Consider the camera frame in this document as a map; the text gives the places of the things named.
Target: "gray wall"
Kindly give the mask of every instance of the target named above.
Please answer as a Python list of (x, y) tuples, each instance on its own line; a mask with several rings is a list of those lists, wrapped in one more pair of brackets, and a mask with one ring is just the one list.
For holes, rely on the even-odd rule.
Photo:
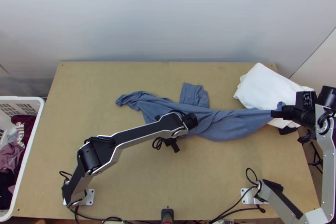
[(335, 0), (0, 0), (0, 64), (46, 95), (59, 61), (275, 62), (289, 77)]
[(291, 80), (314, 88), (336, 87), (336, 29), (313, 55), (294, 73)]

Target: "black cable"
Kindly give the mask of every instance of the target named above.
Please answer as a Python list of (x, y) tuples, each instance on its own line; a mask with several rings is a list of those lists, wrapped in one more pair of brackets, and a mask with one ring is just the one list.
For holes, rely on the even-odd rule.
[(161, 138), (161, 137), (157, 137), (157, 138), (155, 138), (155, 140), (153, 141), (153, 143), (152, 143), (152, 147), (153, 147), (154, 149), (159, 150), (159, 149), (161, 149), (162, 143), (163, 143), (163, 138)]
[(266, 210), (261, 208), (259, 205), (257, 205), (257, 207), (252, 207), (252, 208), (241, 208), (241, 209), (237, 209), (237, 210), (234, 210), (232, 212), (229, 212), (225, 215), (222, 216), (222, 218), (225, 218), (233, 213), (237, 213), (237, 212), (242, 212), (242, 211), (247, 211), (247, 210), (259, 210), (260, 212), (262, 213), (266, 213)]
[(253, 188), (256, 188), (256, 186), (252, 186), (252, 187), (250, 187), (249, 189), (247, 189), (247, 190), (243, 193), (243, 195), (240, 197), (240, 199), (239, 199), (239, 200), (238, 200), (232, 207), (230, 207), (229, 209), (227, 209), (227, 210), (225, 210), (224, 212), (222, 212), (220, 215), (218, 215), (218, 216), (217, 216), (216, 218), (214, 218), (213, 220), (209, 221), (209, 223), (212, 224), (212, 223), (214, 223), (214, 222), (216, 222), (216, 221), (222, 219), (222, 218), (223, 218), (223, 215), (226, 214), (228, 211), (230, 211), (232, 208), (234, 208), (236, 205), (238, 205), (239, 202), (244, 198), (244, 196), (245, 196), (250, 190), (252, 190)]
[(258, 182), (258, 177), (257, 177), (257, 175), (255, 174), (255, 172), (254, 172), (251, 168), (247, 168), (247, 169), (245, 170), (246, 178), (247, 178), (248, 181), (250, 181), (252, 184), (254, 184), (254, 186), (252, 186), (252, 187), (250, 187), (249, 189), (247, 189), (247, 190), (243, 193), (243, 195), (240, 197), (240, 199), (239, 199), (239, 200), (238, 200), (232, 207), (230, 207), (229, 209), (227, 209), (227, 210), (225, 210), (224, 212), (222, 212), (220, 215), (218, 215), (218, 216), (217, 216), (216, 218), (214, 218), (213, 220), (209, 221), (209, 224), (212, 224), (212, 223), (214, 223), (214, 222), (216, 222), (216, 221), (218, 221), (218, 220), (220, 220), (220, 219), (225, 218), (226, 216), (228, 216), (228, 215), (230, 215), (230, 214), (233, 214), (233, 213), (236, 213), (236, 212), (240, 212), (240, 211), (259, 210), (259, 211), (262, 212), (262, 213), (265, 213), (265, 212), (266, 212), (265, 209), (263, 209), (263, 208), (261, 208), (259, 205), (257, 205), (256, 208), (243, 208), (243, 209), (234, 210), (234, 211), (228, 213), (228, 211), (230, 211), (232, 208), (234, 208), (236, 205), (239, 204), (239, 202), (244, 198), (244, 196), (245, 196), (250, 190), (252, 190), (253, 188), (257, 188), (257, 186), (258, 186), (257, 183), (253, 182), (253, 181), (249, 178), (249, 176), (247, 175), (247, 172), (248, 172), (248, 171), (252, 171), (252, 173), (253, 173), (254, 176), (255, 176), (255, 180), (256, 180), (256, 182)]
[(320, 126), (320, 128), (323, 127), (324, 120), (330, 117), (330, 113), (332, 113), (331, 116), (334, 116), (334, 114), (336, 113), (336, 110), (333, 108), (330, 108), (319, 117), (318, 125)]
[(150, 222), (150, 221), (138, 221), (138, 222), (143, 222), (143, 223), (148, 223), (148, 224), (155, 224), (155, 223)]
[(59, 174), (64, 178), (64, 182), (63, 182), (63, 184), (64, 184), (65, 182), (68, 182), (68, 181), (70, 180), (69, 177), (66, 176), (66, 175), (72, 176), (72, 174), (70, 174), (70, 173), (68, 173), (68, 172), (65, 172), (65, 171), (59, 171)]
[(92, 220), (92, 221), (102, 221), (102, 224), (105, 223), (106, 221), (120, 221), (122, 222), (123, 220), (121, 218), (118, 218), (118, 217), (114, 217), (114, 216), (111, 216), (111, 217), (107, 217), (106, 219), (99, 219), (99, 218), (92, 218), (92, 217), (88, 217), (88, 216), (85, 216), (81, 213), (78, 213), (78, 208), (80, 206), (77, 206), (75, 208), (75, 211), (74, 210), (71, 210), (71, 212), (73, 212), (75, 214), (75, 221), (76, 221), (76, 224), (79, 224), (79, 220), (78, 220), (78, 217), (77, 216), (81, 216), (82, 218), (85, 218), (85, 219), (88, 219), (88, 220)]
[(172, 113), (172, 112), (174, 112), (174, 113), (179, 113), (182, 117), (183, 117), (183, 116), (186, 116), (186, 113), (183, 113), (182, 111), (180, 111), (180, 110), (176, 110), (176, 109), (170, 110), (169, 112), (170, 112), (170, 113)]
[(107, 137), (90, 137), (84, 141), (84, 144), (87, 142), (103, 142), (107, 143), (109, 148), (113, 148), (116, 145), (116, 141), (112, 138), (107, 138)]
[(247, 169), (245, 170), (245, 175), (246, 175), (247, 180), (250, 181), (251, 184), (258, 185), (257, 183), (253, 182), (253, 181), (249, 178), (249, 176), (247, 175), (247, 172), (248, 172), (248, 171), (252, 171), (252, 173), (253, 173), (254, 176), (255, 176), (255, 181), (258, 182), (257, 175), (255, 174), (255, 172), (254, 172), (251, 168), (247, 168)]

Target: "white laundry basket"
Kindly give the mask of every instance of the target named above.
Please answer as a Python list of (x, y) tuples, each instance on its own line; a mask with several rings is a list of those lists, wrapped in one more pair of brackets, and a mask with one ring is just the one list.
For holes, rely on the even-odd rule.
[(36, 120), (24, 153), (10, 207), (8, 210), (0, 210), (0, 222), (8, 220), (12, 216), (16, 196), (18, 195), (18, 189), (21, 184), (44, 104), (45, 101), (39, 97), (0, 96), (0, 149), (6, 145), (6, 135), (11, 135), (16, 130), (15, 125), (11, 122), (11, 118), (14, 115), (36, 115)]

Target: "wooden table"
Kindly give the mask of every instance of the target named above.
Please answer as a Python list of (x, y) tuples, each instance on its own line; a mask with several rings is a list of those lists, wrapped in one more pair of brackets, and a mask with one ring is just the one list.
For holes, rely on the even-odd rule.
[[(243, 108), (232, 96), (239, 77), (253, 63), (130, 63), (64, 62), (57, 69), (45, 110), (34, 139), (15, 216), (73, 219), (62, 205), (63, 178), (72, 173), (76, 152), (84, 140), (144, 124), (142, 113), (116, 99), (138, 90), (178, 102), (183, 82), (201, 84), (208, 91), (213, 109)], [(266, 64), (276, 70), (274, 64)], [(126, 220), (159, 220), (161, 209), (173, 208), (176, 219), (213, 219), (250, 187), (245, 169), (259, 179), (284, 186), (284, 193), (303, 212), (318, 207), (306, 158), (297, 133), (280, 136), (265, 126), (243, 139), (212, 142), (194, 136), (179, 140), (174, 153), (165, 146), (152, 148), (152, 141), (123, 151), (119, 162), (95, 177), (94, 204), (80, 212), (92, 217), (119, 216)], [(235, 219), (277, 217), (244, 211)]]

